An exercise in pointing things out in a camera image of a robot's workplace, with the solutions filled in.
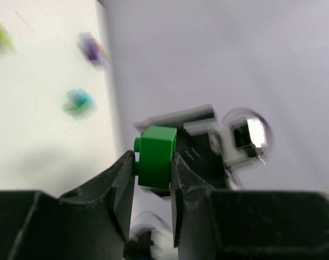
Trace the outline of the purple lego brick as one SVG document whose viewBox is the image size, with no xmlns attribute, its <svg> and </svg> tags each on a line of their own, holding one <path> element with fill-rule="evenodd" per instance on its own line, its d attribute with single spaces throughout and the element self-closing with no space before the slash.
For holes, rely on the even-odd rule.
<svg viewBox="0 0 329 260">
<path fill-rule="evenodd" d="M 109 57 L 96 38 L 89 32 L 78 35 L 78 47 L 84 57 L 94 66 L 108 68 Z"/>
</svg>

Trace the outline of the teal square lego brick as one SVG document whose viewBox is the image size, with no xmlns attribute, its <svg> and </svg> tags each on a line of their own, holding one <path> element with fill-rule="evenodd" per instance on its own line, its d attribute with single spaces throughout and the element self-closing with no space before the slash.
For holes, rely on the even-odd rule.
<svg viewBox="0 0 329 260">
<path fill-rule="evenodd" d="M 83 116 L 95 109 L 94 99 L 83 89 L 67 92 L 67 101 L 63 110 L 72 116 Z"/>
</svg>

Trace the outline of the green wedge lego brick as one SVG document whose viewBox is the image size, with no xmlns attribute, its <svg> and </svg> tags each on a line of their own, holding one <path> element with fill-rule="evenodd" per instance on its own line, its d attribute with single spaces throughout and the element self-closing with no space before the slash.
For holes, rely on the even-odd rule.
<svg viewBox="0 0 329 260">
<path fill-rule="evenodd" d="M 139 153 L 136 166 L 140 186 L 165 190 L 169 188 L 176 137 L 176 128 L 150 126 L 135 139 L 134 151 Z"/>
</svg>

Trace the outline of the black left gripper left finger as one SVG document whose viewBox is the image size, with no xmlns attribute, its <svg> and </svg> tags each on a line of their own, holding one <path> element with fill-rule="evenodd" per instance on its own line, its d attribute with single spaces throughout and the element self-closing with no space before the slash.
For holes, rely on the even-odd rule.
<svg viewBox="0 0 329 260">
<path fill-rule="evenodd" d="M 134 153 L 55 198 L 0 191 L 0 259 L 121 259 L 129 237 Z"/>
</svg>

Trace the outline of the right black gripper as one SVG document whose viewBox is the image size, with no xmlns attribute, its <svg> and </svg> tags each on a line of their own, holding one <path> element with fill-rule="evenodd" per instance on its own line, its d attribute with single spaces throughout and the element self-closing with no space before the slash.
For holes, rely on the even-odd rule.
<svg viewBox="0 0 329 260">
<path fill-rule="evenodd" d="M 195 137 L 178 129 L 169 188 L 142 188 L 160 197 L 174 194 L 183 200 L 201 200 L 213 191 L 232 190 L 223 158 L 212 151 L 208 135 Z"/>
</svg>

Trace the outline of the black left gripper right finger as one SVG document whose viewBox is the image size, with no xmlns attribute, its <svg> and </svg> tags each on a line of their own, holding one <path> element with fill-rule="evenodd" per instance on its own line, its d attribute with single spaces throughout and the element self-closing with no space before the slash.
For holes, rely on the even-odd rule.
<svg viewBox="0 0 329 260">
<path fill-rule="evenodd" d="M 179 154 L 170 194 L 179 259 L 329 259 L 329 195 L 216 188 Z"/>
</svg>

